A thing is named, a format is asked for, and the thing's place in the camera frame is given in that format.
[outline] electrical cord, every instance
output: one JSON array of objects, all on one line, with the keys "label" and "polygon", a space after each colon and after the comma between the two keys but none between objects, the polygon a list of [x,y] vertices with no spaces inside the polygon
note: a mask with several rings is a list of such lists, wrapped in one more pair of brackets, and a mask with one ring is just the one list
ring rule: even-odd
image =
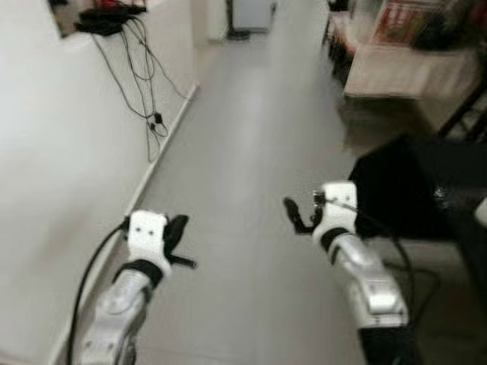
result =
[{"label": "electrical cord", "polygon": [[90,274],[90,271],[96,262],[98,256],[100,255],[100,252],[103,250],[103,248],[107,245],[107,243],[110,241],[110,239],[113,237],[115,233],[117,233],[119,230],[127,228],[129,224],[129,219],[126,218],[121,224],[119,224],[117,227],[113,228],[106,236],[103,238],[101,241],[100,245],[97,247],[95,250],[94,254],[91,256],[91,259],[84,270],[83,277],[81,279],[81,282],[78,286],[78,291],[76,293],[76,299],[75,299],[75,306],[73,308],[73,313],[72,313],[72,318],[71,318],[71,326],[69,328],[69,337],[68,337],[68,348],[66,351],[66,363],[67,365],[72,365],[73,364],[73,352],[75,349],[75,337],[76,337],[76,330],[78,327],[78,312],[79,312],[79,306],[81,304],[81,298],[83,296],[83,291],[84,291],[84,286],[86,285],[86,280],[88,279],[88,275]]},{"label": "electrical cord", "polygon": [[409,282],[409,307],[411,310],[414,310],[415,308],[415,275],[414,275],[414,268],[412,266],[411,259],[407,253],[407,251],[404,249],[403,245],[397,238],[396,234],[387,227],[385,224],[381,223],[379,220],[375,219],[374,217],[364,213],[363,211],[360,211],[359,209],[352,207],[351,205],[348,205],[346,203],[340,203],[337,202],[336,200],[332,199],[326,199],[327,203],[336,205],[338,207],[348,209],[350,211],[354,211],[357,214],[360,214],[363,218],[365,218],[367,221],[370,221],[372,224],[374,224],[376,227],[380,228],[392,241],[394,247],[396,248],[397,252],[401,256],[401,259],[404,263],[404,268],[407,272],[408,275],[408,282]]},{"label": "electrical cord", "polygon": [[129,99],[126,95],[126,92],[123,90],[123,86],[122,84],[120,83],[118,77],[116,76],[115,74],[115,71],[113,70],[113,67],[112,65],[110,64],[110,61],[108,60],[108,57],[107,57],[107,54],[105,53],[105,51],[103,50],[103,47],[100,45],[100,43],[98,42],[97,38],[95,37],[95,35],[91,34],[91,38],[93,38],[93,41],[95,43],[95,45],[97,46],[98,50],[100,51],[101,55],[103,56],[103,59],[105,61],[105,63],[107,64],[107,67],[108,67],[108,70],[110,71],[110,74],[113,76],[113,80],[115,80],[116,82],[116,85],[118,86],[119,90],[120,90],[120,93],[122,94],[122,97],[127,105],[127,107],[134,113],[136,114],[137,116],[140,116],[141,118],[146,118],[146,117],[151,117],[151,116],[146,116],[140,112],[138,112],[133,106],[132,104],[129,102]]},{"label": "electrical cord", "polygon": [[[406,268],[404,268],[403,266],[394,264],[392,262],[385,262],[384,264],[386,265],[386,267],[392,268],[393,270],[406,271]],[[439,291],[441,287],[441,277],[438,273],[432,270],[428,270],[427,268],[415,268],[414,272],[415,274],[421,274],[427,276],[432,281],[431,288],[429,292],[426,294],[425,299],[421,302],[419,308],[413,314],[412,321],[415,324],[416,328],[418,328],[419,323],[424,317],[426,309],[428,308],[429,304],[433,300],[434,295]]]},{"label": "electrical cord", "polygon": [[[145,66],[146,66],[146,69],[145,70],[146,70],[147,76],[141,76],[140,74],[138,74],[135,71],[134,62],[132,60],[132,55],[131,55],[131,52],[130,52],[129,41],[127,39],[127,35],[126,35],[125,30],[120,34],[120,36],[122,38],[122,42],[123,42],[123,45],[124,45],[124,48],[125,48],[125,51],[126,51],[127,60],[128,60],[128,63],[129,63],[129,67],[130,67],[131,73],[132,73],[132,77],[133,77],[134,82],[135,82],[135,86],[137,87],[138,93],[140,94],[140,97],[141,97],[141,102],[142,102],[142,107],[144,109],[144,113],[145,113],[145,115],[149,115],[148,114],[148,108],[147,108],[147,105],[146,105],[146,102],[145,102],[145,98],[144,98],[144,93],[142,91],[142,87],[141,87],[140,83],[138,82],[139,79],[141,81],[143,81],[143,80],[148,81],[148,89],[150,90],[150,94],[151,94],[151,110],[152,110],[150,115],[151,116],[156,116],[156,114],[158,114],[158,113],[155,111],[156,110],[156,105],[155,105],[155,97],[154,97],[154,88],[153,88],[153,85],[152,85],[152,78],[154,77],[154,74],[151,75],[150,65],[149,65],[149,62],[148,62],[148,53],[147,53],[147,50],[145,49]],[[145,118],[145,121],[146,121],[145,137],[146,137],[146,143],[147,143],[147,159],[148,159],[148,162],[149,163],[152,163],[152,162],[154,162],[155,158],[157,158],[158,152],[161,149],[161,143],[160,143],[158,137],[164,138],[164,137],[167,136],[167,134],[166,135],[163,135],[161,133],[158,133],[157,130],[156,130],[156,128],[155,128],[155,124],[152,123],[152,122],[150,122],[148,117]],[[156,150],[156,153],[155,153],[155,155],[153,157],[152,157],[152,153],[151,153],[150,135],[153,136],[154,140],[156,141],[156,143],[158,145],[158,149]]]},{"label": "electrical cord", "polygon": [[131,28],[129,27],[130,31],[134,34],[134,36],[138,39],[138,41],[147,49],[149,55],[153,58],[153,60],[155,60],[155,62],[158,64],[159,68],[161,69],[161,72],[162,72],[162,75],[164,76],[164,78],[170,83],[171,87],[173,88],[174,92],[182,99],[184,100],[188,100],[188,101],[192,101],[194,100],[194,98],[190,97],[186,97],[185,95],[183,95],[183,93],[180,91],[180,89],[178,88],[178,86],[176,86],[176,83],[172,80],[172,78],[169,77],[169,75],[167,74],[166,72],[166,69],[164,68],[164,66],[162,65],[161,61],[157,58],[157,56],[152,52],[151,48],[149,47],[148,45],[148,36],[147,36],[147,28],[144,24],[144,22],[139,19],[138,17],[130,17],[129,21],[132,21],[133,24],[135,24],[135,26],[138,28],[139,30],[139,33],[142,32],[142,30],[140,29],[140,27],[137,25],[140,24],[140,26],[142,26],[142,29],[143,29],[143,34],[145,35],[145,39],[142,39],[138,34],[136,34],[136,32]]}]

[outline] white wall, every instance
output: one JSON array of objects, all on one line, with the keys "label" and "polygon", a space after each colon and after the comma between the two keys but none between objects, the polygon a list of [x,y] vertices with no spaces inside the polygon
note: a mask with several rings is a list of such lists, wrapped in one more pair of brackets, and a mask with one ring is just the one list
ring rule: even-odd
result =
[{"label": "white wall", "polygon": [[195,46],[223,40],[228,28],[225,0],[192,0],[191,10]]},{"label": "white wall", "polygon": [[220,41],[228,28],[225,0],[208,0],[208,38]]},{"label": "white wall", "polygon": [[[189,91],[189,0],[149,6],[154,52]],[[102,44],[129,85],[119,37]],[[0,363],[42,364],[89,256],[149,167],[145,127],[127,111],[91,38],[59,39],[47,0],[2,1],[0,70]],[[156,90],[170,123],[183,101],[160,78]],[[129,93],[134,103],[136,96]]]},{"label": "white wall", "polygon": [[191,0],[191,18],[195,46],[208,42],[208,0]]}]

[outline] white appliance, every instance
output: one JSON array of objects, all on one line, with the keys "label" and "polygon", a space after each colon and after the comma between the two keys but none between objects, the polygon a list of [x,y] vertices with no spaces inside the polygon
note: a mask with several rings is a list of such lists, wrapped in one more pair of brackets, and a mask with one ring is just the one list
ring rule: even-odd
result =
[{"label": "white appliance", "polygon": [[269,31],[271,7],[269,0],[233,0],[236,30]]}]

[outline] cable connector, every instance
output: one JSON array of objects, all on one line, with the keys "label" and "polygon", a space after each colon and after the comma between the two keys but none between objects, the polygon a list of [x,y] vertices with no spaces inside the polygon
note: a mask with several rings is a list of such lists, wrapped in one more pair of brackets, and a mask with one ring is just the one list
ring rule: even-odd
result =
[{"label": "cable connector", "polygon": [[129,230],[130,227],[130,216],[127,215],[126,217],[123,218],[122,224],[120,224],[120,229],[124,230],[125,232]]},{"label": "cable connector", "polygon": [[159,112],[154,113],[154,123],[155,124],[164,124],[162,120],[162,115]]}]

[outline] gray floor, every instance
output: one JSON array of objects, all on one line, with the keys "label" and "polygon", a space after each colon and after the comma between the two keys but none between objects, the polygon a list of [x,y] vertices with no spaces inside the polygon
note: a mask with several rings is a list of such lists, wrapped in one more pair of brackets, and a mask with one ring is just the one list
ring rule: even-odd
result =
[{"label": "gray floor", "polygon": [[282,198],[310,204],[354,161],[320,37],[322,0],[281,2],[272,32],[229,43],[156,172],[144,208],[191,216],[139,339],[140,364],[360,364],[345,301]]}]

